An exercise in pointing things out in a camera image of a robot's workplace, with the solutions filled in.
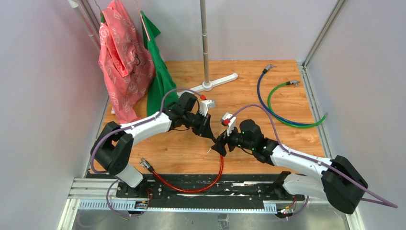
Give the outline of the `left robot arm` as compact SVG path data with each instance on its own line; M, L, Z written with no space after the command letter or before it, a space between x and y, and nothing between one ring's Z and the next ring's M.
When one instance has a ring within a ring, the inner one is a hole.
M142 182L143 175L130 162L132 147L139 142L160 133L169 132L180 126L190 128L202 138L213 140L210 127L209 109L215 107L213 100L198 97L190 92L183 93L180 98L168 105L162 105L158 112L144 119L119 125L109 122L96 139L90 156L105 172L117 177L128 185L128 192L135 198L146 194L147 185ZM192 112L198 103L198 111Z

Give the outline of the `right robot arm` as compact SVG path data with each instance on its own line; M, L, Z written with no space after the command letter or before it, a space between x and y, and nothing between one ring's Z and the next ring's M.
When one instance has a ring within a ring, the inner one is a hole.
M214 139L212 149L225 156L236 147L250 150L256 160L272 166L285 167L295 172L284 172L273 187L279 200L291 195L313 196L326 200L340 212L353 214L368 184L350 161L343 156L315 157L296 152L263 135L251 119L240 127L228 127Z

